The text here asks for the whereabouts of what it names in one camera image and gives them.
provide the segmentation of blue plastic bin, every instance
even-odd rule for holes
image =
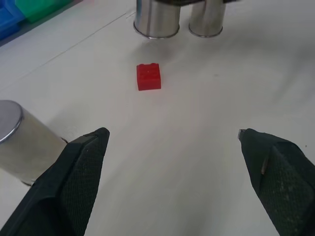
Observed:
[[[0,40],[20,30],[15,17],[3,6],[0,6]]]
[[[15,0],[0,0],[2,6],[7,9],[10,14],[16,19],[16,22],[21,22],[25,19],[25,16],[20,9],[15,5]]]

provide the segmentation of metal cylinder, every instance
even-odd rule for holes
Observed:
[[[169,38],[179,30],[181,8],[155,0],[137,0],[135,30],[150,39]]]
[[[31,185],[55,163],[66,142],[18,103],[0,100],[0,167]]]
[[[205,0],[192,7],[189,30],[198,37],[214,37],[222,32],[225,13],[223,0]]]

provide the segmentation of lego brick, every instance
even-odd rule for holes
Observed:
[[[137,83],[139,91],[161,89],[159,65],[157,63],[138,65]]]

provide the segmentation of canister lid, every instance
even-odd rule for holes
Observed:
[[[0,100],[0,144],[14,134],[22,118],[23,109],[18,103]]]

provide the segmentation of metal canister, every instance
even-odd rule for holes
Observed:
[[[225,13],[223,0],[205,0],[192,7],[189,30],[198,37],[214,37],[222,32]]]
[[[0,167],[31,185],[55,163],[66,142],[18,103],[0,100]]]
[[[150,39],[169,38],[179,30],[180,6],[155,0],[137,0],[134,28]]]

